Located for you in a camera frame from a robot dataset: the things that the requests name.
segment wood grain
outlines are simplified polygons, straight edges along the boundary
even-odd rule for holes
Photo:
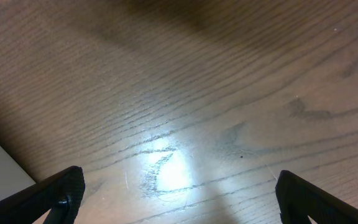
[[[0,1],[0,145],[84,169],[77,223],[280,223],[282,169],[358,208],[358,1]]]

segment black plastic part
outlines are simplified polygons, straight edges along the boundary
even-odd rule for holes
[[[283,170],[276,185],[283,224],[358,223],[358,209]]]
[[[49,209],[44,223],[74,223],[84,191],[82,169],[69,167],[0,201],[0,223],[31,224]]]

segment brown wood surface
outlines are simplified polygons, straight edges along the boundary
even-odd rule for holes
[[[0,1],[0,144],[77,223],[280,223],[282,169],[358,208],[358,1]]]

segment wooden surface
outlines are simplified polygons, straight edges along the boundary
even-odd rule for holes
[[[0,1],[0,144],[77,223],[280,223],[282,169],[358,208],[358,1]]]

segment scratch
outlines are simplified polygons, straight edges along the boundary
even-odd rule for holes
[[[128,179],[127,179],[127,172],[125,171],[125,184],[127,185],[127,190],[129,190],[129,187],[128,187]]]

